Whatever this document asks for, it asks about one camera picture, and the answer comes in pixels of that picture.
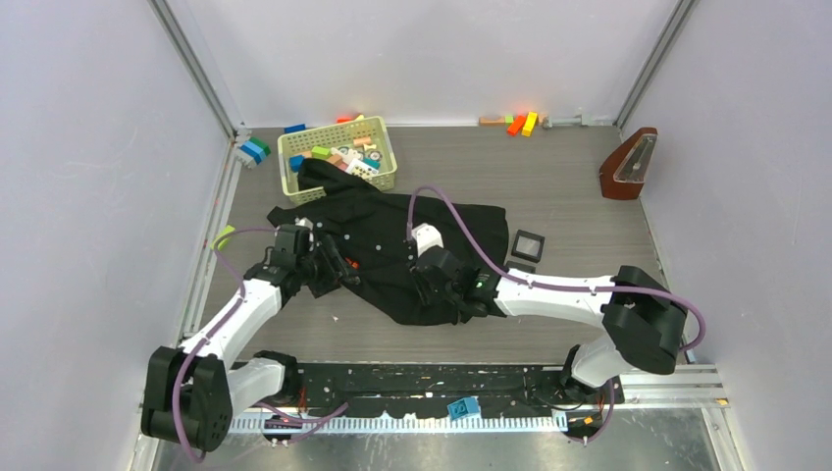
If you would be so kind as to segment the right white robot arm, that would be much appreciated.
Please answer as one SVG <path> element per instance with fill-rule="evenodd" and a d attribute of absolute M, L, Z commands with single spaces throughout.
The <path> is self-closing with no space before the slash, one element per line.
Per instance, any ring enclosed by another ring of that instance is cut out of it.
<path fill-rule="evenodd" d="M 556 380 L 573 402 L 587 401 L 625 372 L 675 371 L 687 314 L 637 267 L 623 266 L 614 276 L 553 277 L 476 267 L 435 246 L 410 272 L 425 303 L 447 304 L 464 316 L 540 316 L 600 329 L 596 340 L 569 350 Z"/>

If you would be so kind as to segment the black button shirt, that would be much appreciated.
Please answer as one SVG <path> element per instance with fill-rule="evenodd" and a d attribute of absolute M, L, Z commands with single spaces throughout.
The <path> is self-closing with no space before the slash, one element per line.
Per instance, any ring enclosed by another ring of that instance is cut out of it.
<path fill-rule="evenodd" d="M 299 174 L 303 187 L 321 186 L 326 195 L 294 208 L 275 206 L 267 217 L 273 226 L 306 218 L 321 223 L 338 243 L 340 255 L 357 263 L 361 282 L 345 288 L 366 300 L 396 324 L 436 326 L 467 323 L 475 316 L 445 301 L 422 302 L 409 265 L 415 249 L 406 242 L 410 195 L 385 193 L 360 177 L 318 159 L 306 159 Z M 509 245 L 506 210 L 499 206 L 454 203 L 483 251 L 502 262 Z M 444 248 L 468 266 L 485 267 L 442 200 L 421 195 L 415 204 L 416 223 L 428 223 L 442 235 Z"/>

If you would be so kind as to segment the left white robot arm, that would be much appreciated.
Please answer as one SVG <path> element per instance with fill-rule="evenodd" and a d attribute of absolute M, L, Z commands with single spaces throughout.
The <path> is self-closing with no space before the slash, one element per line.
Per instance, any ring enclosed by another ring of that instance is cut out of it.
<path fill-rule="evenodd" d="M 144 436 L 178 444 L 201 460 L 249 407 L 288 406 L 300 397 L 302 376 L 294 357 L 263 350 L 237 366 L 238 357 L 302 288 L 320 297 L 358 278 L 334 240 L 311 221 L 283 224 L 271 233 L 273 243 L 261 261 L 237 276 L 227 304 L 192 337 L 151 354 L 140 418 Z"/>

